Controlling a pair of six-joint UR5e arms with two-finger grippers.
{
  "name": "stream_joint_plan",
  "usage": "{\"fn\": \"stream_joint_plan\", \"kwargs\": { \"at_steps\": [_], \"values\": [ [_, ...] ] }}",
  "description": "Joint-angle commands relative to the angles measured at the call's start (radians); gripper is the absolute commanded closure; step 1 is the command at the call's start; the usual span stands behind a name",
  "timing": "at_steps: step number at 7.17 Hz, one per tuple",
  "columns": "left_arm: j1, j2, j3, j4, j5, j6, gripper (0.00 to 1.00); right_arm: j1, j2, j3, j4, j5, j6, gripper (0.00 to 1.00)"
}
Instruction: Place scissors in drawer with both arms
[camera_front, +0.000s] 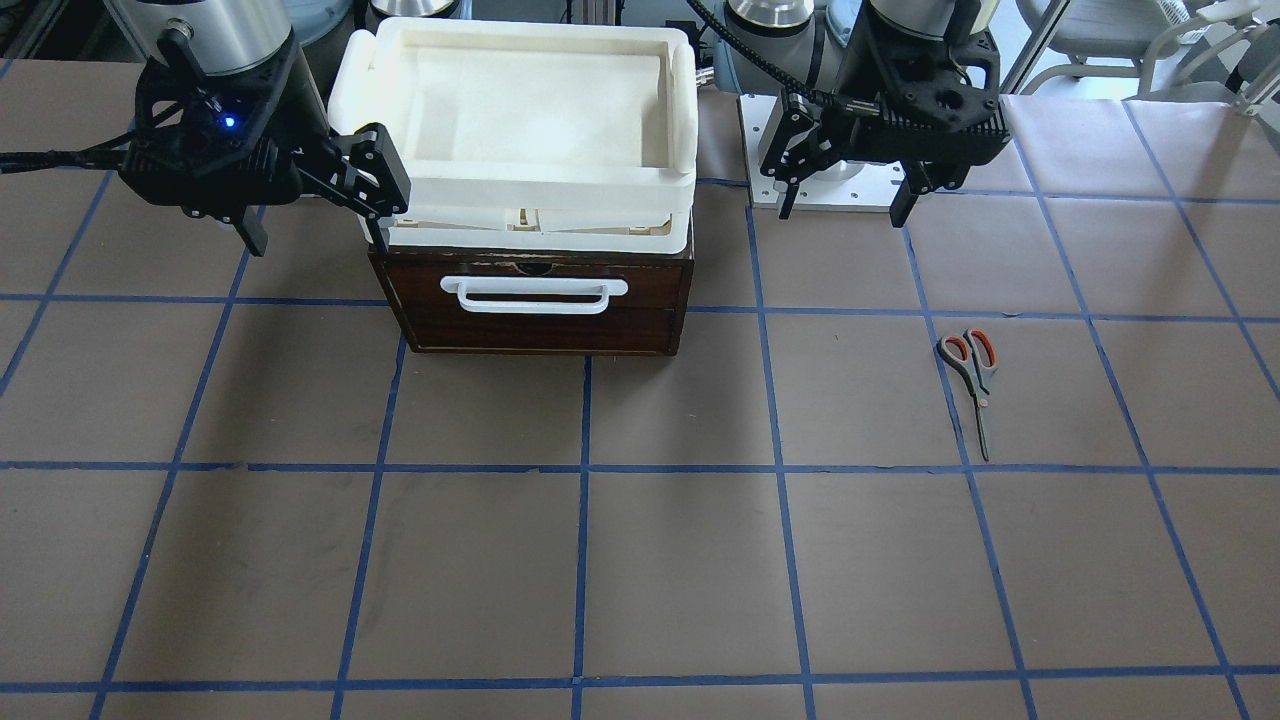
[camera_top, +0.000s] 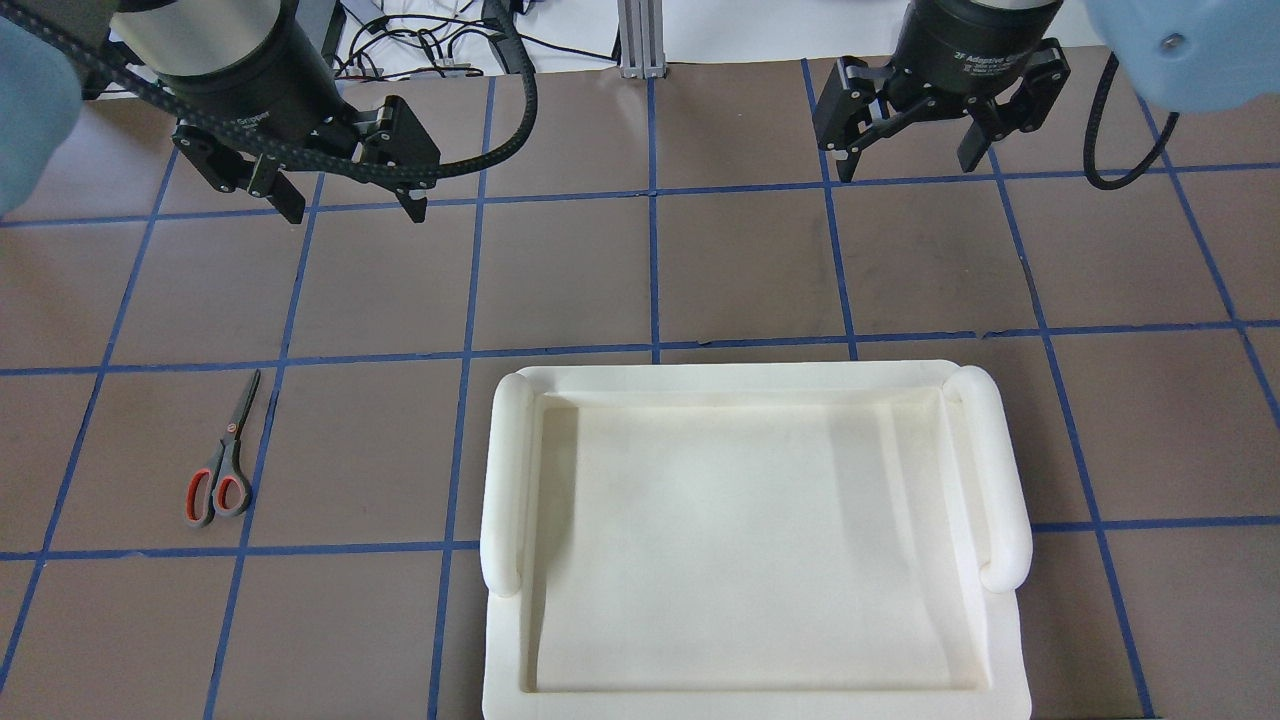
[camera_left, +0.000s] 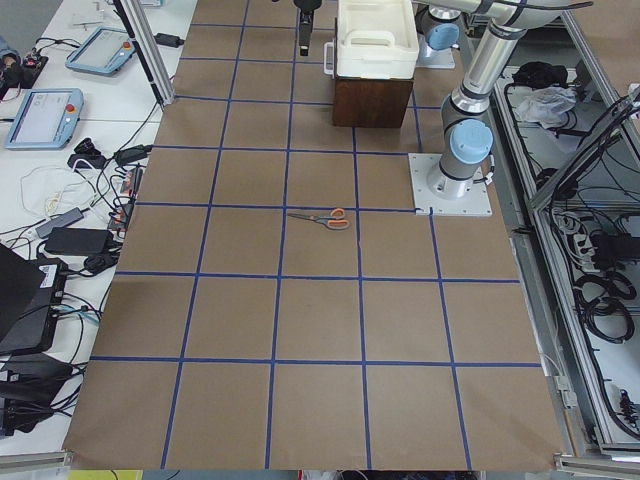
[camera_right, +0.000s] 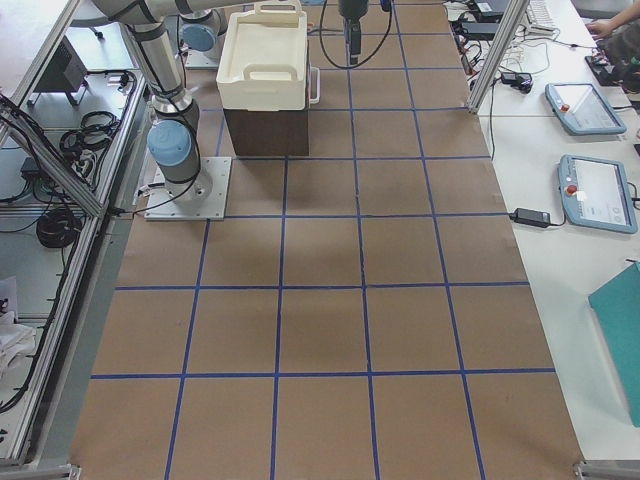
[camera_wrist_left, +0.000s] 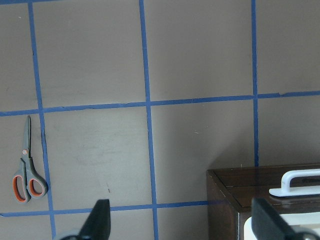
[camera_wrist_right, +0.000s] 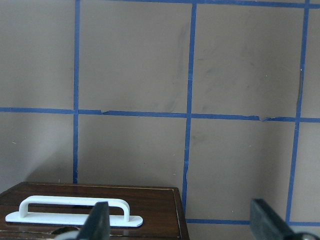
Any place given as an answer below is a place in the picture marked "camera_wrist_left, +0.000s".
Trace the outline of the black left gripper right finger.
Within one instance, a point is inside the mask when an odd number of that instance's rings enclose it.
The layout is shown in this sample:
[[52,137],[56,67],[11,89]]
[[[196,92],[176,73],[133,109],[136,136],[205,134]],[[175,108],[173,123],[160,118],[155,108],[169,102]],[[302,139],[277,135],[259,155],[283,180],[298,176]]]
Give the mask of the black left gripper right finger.
[[292,240],[295,231],[264,199],[251,202],[251,229],[257,240]]

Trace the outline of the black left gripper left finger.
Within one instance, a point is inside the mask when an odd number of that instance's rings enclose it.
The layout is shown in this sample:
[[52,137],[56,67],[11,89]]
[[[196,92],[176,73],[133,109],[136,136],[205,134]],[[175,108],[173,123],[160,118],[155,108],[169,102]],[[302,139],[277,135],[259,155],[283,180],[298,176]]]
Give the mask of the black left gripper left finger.
[[111,234],[111,210],[108,199],[99,199],[79,231],[80,240],[108,240]]

